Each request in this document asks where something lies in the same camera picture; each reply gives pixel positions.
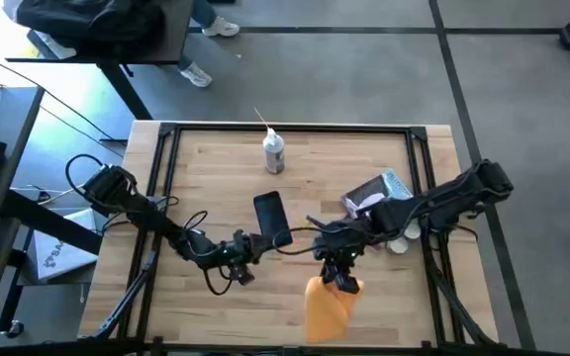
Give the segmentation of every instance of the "jeans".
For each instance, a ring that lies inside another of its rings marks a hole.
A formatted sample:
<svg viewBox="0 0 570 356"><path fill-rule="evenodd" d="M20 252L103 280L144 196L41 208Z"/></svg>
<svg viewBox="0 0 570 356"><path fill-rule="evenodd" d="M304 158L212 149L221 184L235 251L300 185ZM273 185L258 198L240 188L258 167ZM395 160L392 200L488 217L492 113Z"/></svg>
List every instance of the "jeans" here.
<svg viewBox="0 0 570 356"><path fill-rule="evenodd" d="M193 3L193 13L191 14L193 20L202 27L202 29L208 29L213 25L215 19L217 19L217 14L215 13L215 9L208 3L206 0L194 0ZM185 70L191 64L193 64L193 60L186 55L182 54L182 57L179 58L177 62L177 66L179 70Z"/></svg>

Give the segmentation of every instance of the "black desk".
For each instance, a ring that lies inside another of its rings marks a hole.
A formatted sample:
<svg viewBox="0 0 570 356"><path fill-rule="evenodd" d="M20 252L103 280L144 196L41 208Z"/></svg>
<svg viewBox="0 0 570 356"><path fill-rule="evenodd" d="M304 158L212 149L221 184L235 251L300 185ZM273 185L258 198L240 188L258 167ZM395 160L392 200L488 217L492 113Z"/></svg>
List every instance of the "black desk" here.
<svg viewBox="0 0 570 356"><path fill-rule="evenodd" d="M94 232L9 190L43 94L43 89L34 87L0 88L0 141L7 144L6 161L0 173L0 280L4 268L10 264L9 257L19 262L11 250L21 223L95 254L100 249L101 238Z"/></svg>
<svg viewBox="0 0 570 356"><path fill-rule="evenodd" d="M80 56L58 59L50 53L42 51L43 58L31 57L6 57L10 62L31 62L31 63L95 63L103 71L109 82L120 97L123 99L129 110L134 114L136 120L152 120L153 117L146 109L142 99L129 82L129 79L120 67L121 64L154 64L170 65L176 64L184 50L184 41L190 23L190 14L193 7L193 0L158 0L161 2L164 11L164 35L163 39L149 52L141 56L97 58Z"/></svg>

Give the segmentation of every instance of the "person's leg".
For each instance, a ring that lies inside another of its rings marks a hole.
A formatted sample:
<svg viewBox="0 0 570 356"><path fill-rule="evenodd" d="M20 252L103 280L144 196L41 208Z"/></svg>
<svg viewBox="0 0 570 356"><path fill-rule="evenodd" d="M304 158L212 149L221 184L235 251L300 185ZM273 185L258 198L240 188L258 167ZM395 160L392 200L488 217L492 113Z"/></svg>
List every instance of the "person's leg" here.
<svg viewBox="0 0 570 356"><path fill-rule="evenodd" d="M182 76L191 81L194 85L205 88L212 83L213 78L208 75L205 71L203 71L195 62L187 57L186 55L182 55L182 57L177 62L177 68Z"/></svg>
<svg viewBox="0 0 570 356"><path fill-rule="evenodd" d="M217 16L213 6L206 0L194 0L192 18L202 27L202 33L206 36L230 37L238 34L238 25Z"/></svg>

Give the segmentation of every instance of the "desk leg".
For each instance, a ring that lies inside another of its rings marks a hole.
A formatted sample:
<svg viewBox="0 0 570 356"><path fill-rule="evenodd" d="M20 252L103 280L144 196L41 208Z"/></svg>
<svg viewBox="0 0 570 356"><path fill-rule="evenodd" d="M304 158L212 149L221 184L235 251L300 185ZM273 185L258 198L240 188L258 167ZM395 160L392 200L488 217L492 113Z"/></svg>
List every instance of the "desk leg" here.
<svg viewBox="0 0 570 356"><path fill-rule="evenodd" d="M8 191L1 216L16 218L25 226L45 232L59 240L95 255L100 251L102 237L76 222L71 222L22 196Z"/></svg>
<svg viewBox="0 0 570 356"><path fill-rule="evenodd" d="M118 63L98 64L116 92L123 99L129 110L134 114L136 120L153 120L142 99L138 96L136 89L131 85L129 79L120 68Z"/></svg>

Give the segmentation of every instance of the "wooden table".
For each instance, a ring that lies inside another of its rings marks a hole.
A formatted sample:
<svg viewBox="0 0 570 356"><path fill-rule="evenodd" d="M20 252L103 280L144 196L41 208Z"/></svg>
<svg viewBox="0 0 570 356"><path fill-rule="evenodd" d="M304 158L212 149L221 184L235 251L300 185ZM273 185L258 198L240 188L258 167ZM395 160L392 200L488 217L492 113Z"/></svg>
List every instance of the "wooden table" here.
<svg viewBox="0 0 570 356"><path fill-rule="evenodd" d="M135 122L123 166L140 187L147 184L160 122ZM402 136L385 133L282 133L286 168L271 175L263 167L264 133L182 132L172 194L180 203L168 215L183 223L208 210L200 225L209 238L230 240L237 228L259 232L252 197L278 190L290 226L306 225L306 215L328 222L344 215L340 196L379 173L393 168L410 186L411 176ZM427 126L437 183L453 179L459 165L450 127ZM160 177L165 174L162 156ZM421 176L425 177L420 162ZM163 179L157 183L160 194ZM126 289L137 230L129 225L105 235L80 333L89 334L109 314ZM296 234L288 248L311 244L312 234ZM449 251L460 300L484 331L497 339L496 326L477 242L464 231L450 236ZM212 295L201 270L182 260L164 241L148 319L147 336L189 344L303 345L304 291L321 263L312 254L263 255L250 266L256 280L233 284L222 297ZM217 289L225 284L211 273ZM434 340L424 259L416 242L404 255L369 247L358 257L352 275L365 281L348 338L332 345L413 346ZM451 338L449 309L442 302L446 334ZM140 312L137 301L131 334Z"/></svg>

